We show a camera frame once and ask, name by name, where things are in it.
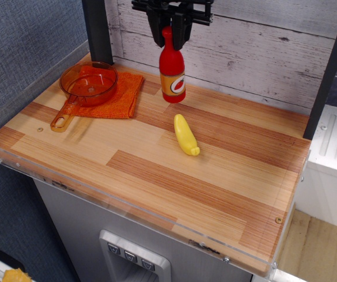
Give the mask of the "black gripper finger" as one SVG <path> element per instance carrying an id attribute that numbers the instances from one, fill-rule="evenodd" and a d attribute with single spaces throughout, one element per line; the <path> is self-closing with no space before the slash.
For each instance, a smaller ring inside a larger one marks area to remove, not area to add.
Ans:
<path id="1" fill-rule="evenodd" d="M 176 51 L 180 51 L 184 44 L 190 38 L 192 19 L 187 14 L 175 13 L 172 16 L 171 27 L 173 36 L 173 47 Z"/>
<path id="2" fill-rule="evenodd" d="M 171 25 L 171 17 L 161 10 L 156 10 L 149 6 L 147 7 L 146 14 L 154 42 L 161 48 L 165 45 L 162 30 L 164 27 Z"/>

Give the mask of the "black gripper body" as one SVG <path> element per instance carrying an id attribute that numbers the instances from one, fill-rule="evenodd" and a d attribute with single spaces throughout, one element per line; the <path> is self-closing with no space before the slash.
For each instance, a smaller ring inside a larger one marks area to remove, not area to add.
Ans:
<path id="1" fill-rule="evenodd" d="M 213 1 L 131 1 L 132 9 L 145 12 L 149 23 L 163 23 L 183 16 L 190 23 L 210 25 Z"/>

